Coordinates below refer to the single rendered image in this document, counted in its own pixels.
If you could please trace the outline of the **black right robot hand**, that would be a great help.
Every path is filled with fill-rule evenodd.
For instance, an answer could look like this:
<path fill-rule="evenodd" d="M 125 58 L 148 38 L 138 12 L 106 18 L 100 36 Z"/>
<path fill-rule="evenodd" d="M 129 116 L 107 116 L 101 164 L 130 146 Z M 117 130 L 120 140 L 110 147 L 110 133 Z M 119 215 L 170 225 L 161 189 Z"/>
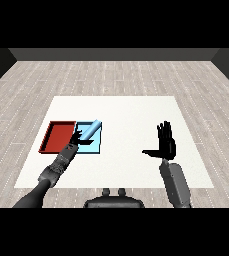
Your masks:
<path fill-rule="evenodd" d="M 172 137 L 172 127 L 167 121 L 160 123 L 157 126 L 159 149 L 158 150 L 143 150 L 144 154 L 150 157 L 173 160 L 176 156 L 176 143 Z"/>

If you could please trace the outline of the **light blue can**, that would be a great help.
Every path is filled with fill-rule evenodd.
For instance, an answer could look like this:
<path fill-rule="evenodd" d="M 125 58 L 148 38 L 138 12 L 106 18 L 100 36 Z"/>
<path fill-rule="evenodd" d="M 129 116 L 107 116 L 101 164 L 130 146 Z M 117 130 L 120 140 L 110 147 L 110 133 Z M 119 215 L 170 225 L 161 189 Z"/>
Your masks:
<path fill-rule="evenodd" d="M 95 120 L 81 135 L 81 140 L 89 140 L 94 133 L 101 127 L 101 122 Z"/>

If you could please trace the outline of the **dark grey robot body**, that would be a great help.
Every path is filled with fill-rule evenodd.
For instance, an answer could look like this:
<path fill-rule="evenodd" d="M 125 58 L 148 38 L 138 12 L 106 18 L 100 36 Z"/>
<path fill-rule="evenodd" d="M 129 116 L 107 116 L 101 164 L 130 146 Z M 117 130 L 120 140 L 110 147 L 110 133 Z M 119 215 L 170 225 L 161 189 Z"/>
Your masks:
<path fill-rule="evenodd" d="M 118 189 L 117 196 L 111 196 L 110 189 L 104 188 L 102 195 L 87 200 L 84 208 L 144 208 L 144 204 L 141 200 L 128 197 L 124 188 Z"/>

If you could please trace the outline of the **red shallow open box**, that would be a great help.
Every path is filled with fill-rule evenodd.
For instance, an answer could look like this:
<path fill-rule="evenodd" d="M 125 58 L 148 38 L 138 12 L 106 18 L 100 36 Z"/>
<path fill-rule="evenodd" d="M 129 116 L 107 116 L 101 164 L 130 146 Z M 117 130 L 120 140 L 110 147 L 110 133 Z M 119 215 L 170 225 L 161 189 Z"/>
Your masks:
<path fill-rule="evenodd" d="M 75 121 L 51 121 L 41 146 L 41 154 L 58 154 L 68 144 L 75 127 Z"/>

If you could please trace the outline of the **light blue shallow open box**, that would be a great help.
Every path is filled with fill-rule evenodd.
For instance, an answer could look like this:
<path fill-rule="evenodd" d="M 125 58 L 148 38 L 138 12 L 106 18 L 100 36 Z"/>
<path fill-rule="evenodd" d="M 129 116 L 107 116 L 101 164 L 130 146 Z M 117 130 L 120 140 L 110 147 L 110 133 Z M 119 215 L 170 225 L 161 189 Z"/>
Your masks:
<path fill-rule="evenodd" d="M 78 121 L 76 123 L 76 131 L 81 130 L 81 134 L 93 123 L 94 121 Z M 101 127 L 94 133 L 94 135 L 89 139 L 93 140 L 91 145 L 78 145 L 78 154 L 99 154 L 101 146 Z"/>

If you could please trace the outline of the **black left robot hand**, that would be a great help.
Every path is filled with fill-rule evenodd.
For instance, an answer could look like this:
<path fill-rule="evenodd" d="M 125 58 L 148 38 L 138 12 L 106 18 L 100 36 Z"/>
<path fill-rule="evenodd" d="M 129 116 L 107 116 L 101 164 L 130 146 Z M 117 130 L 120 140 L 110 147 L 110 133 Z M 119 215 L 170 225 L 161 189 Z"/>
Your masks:
<path fill-rule="evenodd" d="M 81 140 L 81 136 L 81 130 L 75 131 L 71 136 L 69 143 L 74 145 L 91 145 L 93 143 L 93 140 Z"/>

